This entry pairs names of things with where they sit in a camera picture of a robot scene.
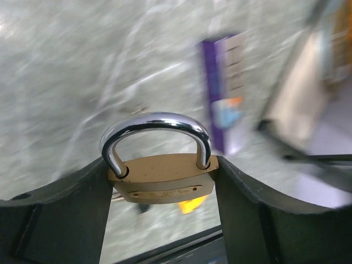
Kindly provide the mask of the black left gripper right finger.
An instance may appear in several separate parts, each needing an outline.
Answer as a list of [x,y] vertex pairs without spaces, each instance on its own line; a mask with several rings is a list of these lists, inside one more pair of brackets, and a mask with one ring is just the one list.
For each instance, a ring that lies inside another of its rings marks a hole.
[[351,206],[288,196],[224,157],[214,176],[229,263],[351,263]]

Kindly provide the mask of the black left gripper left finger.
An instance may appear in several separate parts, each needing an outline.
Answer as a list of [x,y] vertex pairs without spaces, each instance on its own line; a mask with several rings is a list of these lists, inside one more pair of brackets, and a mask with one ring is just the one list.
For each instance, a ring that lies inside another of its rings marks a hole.
[[102,158],[1,200],[1,263],[99,263],[112,186]]

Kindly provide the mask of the brass padlock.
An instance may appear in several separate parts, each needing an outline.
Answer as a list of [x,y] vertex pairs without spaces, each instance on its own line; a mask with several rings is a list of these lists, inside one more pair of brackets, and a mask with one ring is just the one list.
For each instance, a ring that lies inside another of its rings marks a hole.
[[[116,147],[128,136],[156,130],[185,134],[196,142],[196,153],[172,153],[122,161]],[[100,151],[109,166],[108,180],[127,202],[172,204],[209,195],[219,168],[211,153],[207,129],[186,115],[143,113],[110,126],[100,140]]]

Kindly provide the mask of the yellow padlock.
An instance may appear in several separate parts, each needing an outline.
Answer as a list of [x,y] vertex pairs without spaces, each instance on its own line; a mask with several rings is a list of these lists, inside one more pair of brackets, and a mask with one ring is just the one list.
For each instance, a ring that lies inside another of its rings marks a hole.
[[199,208],[203,202],[206,200],[207,195],[198,197],[192,200],[182,201],[178,203],[178,206],[182,214],[188,214],[193,212],[195,209]]

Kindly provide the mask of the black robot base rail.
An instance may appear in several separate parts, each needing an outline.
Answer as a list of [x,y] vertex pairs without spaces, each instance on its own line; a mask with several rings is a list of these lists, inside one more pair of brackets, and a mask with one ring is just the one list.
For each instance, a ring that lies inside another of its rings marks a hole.
[[120,261],[126,263],[227,263],[220,225]]

